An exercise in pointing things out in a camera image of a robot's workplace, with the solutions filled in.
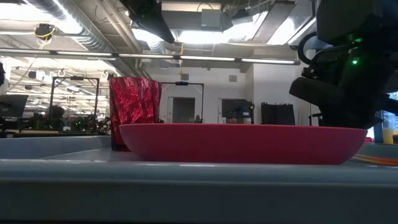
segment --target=red textured cup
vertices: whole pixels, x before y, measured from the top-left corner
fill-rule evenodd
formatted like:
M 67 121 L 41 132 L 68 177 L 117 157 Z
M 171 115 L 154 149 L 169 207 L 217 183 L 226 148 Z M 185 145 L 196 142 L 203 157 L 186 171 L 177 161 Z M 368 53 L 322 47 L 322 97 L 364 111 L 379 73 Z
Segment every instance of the red textured cup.
M 110 79 L 109 89 L 112 150 L 129 151 L 119 125 L 158 122 L 162 84 L 145 78 L 118 77 Z
M 145 161 L 339 165 L 357 153 L 366 130 L 250 124 L 120 125 Z

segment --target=pipe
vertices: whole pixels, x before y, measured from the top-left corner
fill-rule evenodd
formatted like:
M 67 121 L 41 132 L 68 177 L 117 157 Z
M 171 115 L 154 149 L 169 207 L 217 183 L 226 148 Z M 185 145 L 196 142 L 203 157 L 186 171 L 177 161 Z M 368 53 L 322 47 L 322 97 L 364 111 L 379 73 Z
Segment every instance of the pipe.
M 116 21 L 109 14 L 108 10 L 105 9 L 103 2 L 101 0 L 95 0 L 95 3 L 98 6 L 98 8 L 105 14 L 106 18 L 109 20 L 109 22 L 112 24 L 112 26 L 116 29 L 118 34 L 123 38 L 123 40 L 129 46 L 129 48 L 133 52 L 136 52 L 137 47 L 133 45 L 132 41 L 127 37 L 127 35 L 123 32 L 123 30 L 121 30 L 121 28 L 116 24 Z
M 62 22 L 78 23 L 83 32 L 81 35 L 89 37 L 75 37 L 74 40 L 87 48 L 90 52 L 115 52 L 116 49 L 108 42 L 104 35 L 95 27 L 92 21 L 71 0 L 26 0 L 37 9 L 52 15 Z M 124 76 L 137 76 L 139 74 L 131 68 L 123 59 L 106 61 Z
M 119 25 L 122 27 L 122 29 L 125 31 L 127 36 L 130 38 L 131 42 L 136 46 L 138 52 L 142 52 L 142 49 L 140 48 L 139 42 L 132 33 L 132 30 L 130 27 L 126 26 L 125 21 L 120 17 L 119 13 L 117 10 L 112 6 L 111 1 L 105 0 L 103 1 L 104 6 L 110 11 L 110 13 L 113 15 L 113 17 L 119 22 Z

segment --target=red bowl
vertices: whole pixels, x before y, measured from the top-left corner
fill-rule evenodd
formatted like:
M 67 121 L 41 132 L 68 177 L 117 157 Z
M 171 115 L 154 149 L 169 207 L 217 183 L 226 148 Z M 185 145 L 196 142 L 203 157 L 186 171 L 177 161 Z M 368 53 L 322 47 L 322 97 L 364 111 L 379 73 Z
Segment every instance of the red bowl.
M 366 130 L 250 124 L 125 124 L 127 147 L 145 161 L 338 165 Z

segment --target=ceiling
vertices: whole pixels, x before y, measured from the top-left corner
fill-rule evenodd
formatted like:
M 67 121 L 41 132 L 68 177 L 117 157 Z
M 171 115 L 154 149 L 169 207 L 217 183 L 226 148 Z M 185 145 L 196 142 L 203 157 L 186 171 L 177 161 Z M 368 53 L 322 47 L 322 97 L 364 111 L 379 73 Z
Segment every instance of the ceiling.
M 125 14 L 126 9 L 117 0 L 108 0 L 109 5 L 113 7 L 121 19 L 116 19 L 115 15 L 111 18 L 98 7 L 95 1 L 88 0 L 72 0 L 82 14 L 88 18 L 91 22 L 90 29 L 95 29 L 100 32 L 100 34 L 106 39 L 106 41 L 115 49 L 117 52 L 134 52 L 137 47 L 142 50 L 150 50 L 149 46 L 145 41 L 132 40 L 131 42 L 126 41 L 125 37 L 121 35 L 121 26 L 131 26 L 130 18 Z M 256 1 L 227 1 L 227 0 L 207 0 L 206 4 L 201 1 L 196 0 L 163 0 L 165 11 L 182 11 L 195 12 L 201 9 L 210 8 L 210 4 L 215 9 L 221 10 L 231 10 L 234 7 L 241 7 L 247 4 L 256 5 L 261 3 L 263 0 Z M 298 0 L 297 5 L 308 4 L 310 0 Z M 15 48 L 15 49 L 39 49 L 42 41 L 39 41 L 33 34 L 34 29 L 40 23 L 50 23 L 58 26 L 56 22 L 51 19 L 51 16 L 47 14 L 42 14 L 38 9 L 29 8 L 26 5 L 14 5 L 11 11 L 22 10 L 20 13 L 9 13 L 6 15 L 0 15 L 0 47 L 4 48 Z M 303 14 L 294 11 L 291 12 L 292 16 L 295 18 L 308 17 L 307 12 Z M 81 43 L 76 41 L 78 35 L 73 37 L 65 35 L 61 29 L 57 29 L 51 42 L 44 46 L 45 50 L 71 50 L 71 51 L 86 51 L 87 49 L 81 45 Z M 164 44 L 168 52 L 180 52 L 181 46 L 175 44 Z M 280 59 L 296 59 L 296 53 L 289 48 L 288 45 L 267 45 L 261 41 L 249 41 L 249 42 L 234 42 L 234 43 L 216 43 L 216 44 L 184 44 L 183 54 L 186 55 L 213 55 L 213 56 L 228 56 L 228 57 L 257 57 L 257 58 L 280 58 Z M 108 95 L 106 76 L 109 73 L 114 73 L 115 75 L 123 75 L 118 68 L 115 68 L 110 63 L 100 61 L 100 60 L 74 60 L 74 59 L 62 59 L 62 58 L 37 58 L 32 57 L 9 57 L 7 58 L 8 64 L 12 64 L 11 70 L 11 86 L 19 82 L 22 85 L 16 85 L 12 88 L 10 92 L 12 93 L 24 93 L 30 94 L 30 101 L 28 106 L 31 106 L 33 110 L 44 109 L 49 103 L 49 93 L 51 89 L 51 79 L 32 79 L 24 77 L 29 65 L 31 65 L 30 70 L 44 72 L 45 75 L 58 75 L 58 73 L 65 73 L 65 77 L 70 77 L 72 75 L 83 75 L 86 78 L 100 78 L 101 88 L 99 95 L 101 100 L 99 101 L 99 109 L 102 113 L 106 112 L 108 108 L 108 101 L 106 97 Z M 132 69 L 137 69 L 137 63 L 134 59 L 124 61 Z M 141 64 L 140 69 L 145 69 L 145 67 L 156 67 L 164 66 L 163 63 L 159 63 L 158 60 L 148 61 Z M 168 67 L 179 67 L 179 63 L 168 63 Z M 198 61 L 186 61 L 183 62 L 184 67 L 202 67 L 202 68 L 239 68 L 242 72 L 245 72 L 248 65 L 243 65 L 240 63 L 221 63 L 221 62 L 198 62 Z M 93 83 L 88 80 L 85 81 L 71 81 L 65 80 L 68 84 L 79 85 L 79 92 L 71 92 L 60 84 L 55 90 L 55 103 L 64 106 L 69 112 L 82 112 L 93 108 L 92 93 L 95 92 Z M 32 90 L 26 90 L 24 85 L 29 85 Z

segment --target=door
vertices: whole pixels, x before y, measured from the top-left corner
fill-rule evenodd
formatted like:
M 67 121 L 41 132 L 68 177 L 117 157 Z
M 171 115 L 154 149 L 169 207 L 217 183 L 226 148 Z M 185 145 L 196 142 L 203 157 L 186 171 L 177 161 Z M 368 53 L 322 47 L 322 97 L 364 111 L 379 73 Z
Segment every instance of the door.
M 195 120 L 194 98 L 173 98 L 173 123 L 193 123 Z

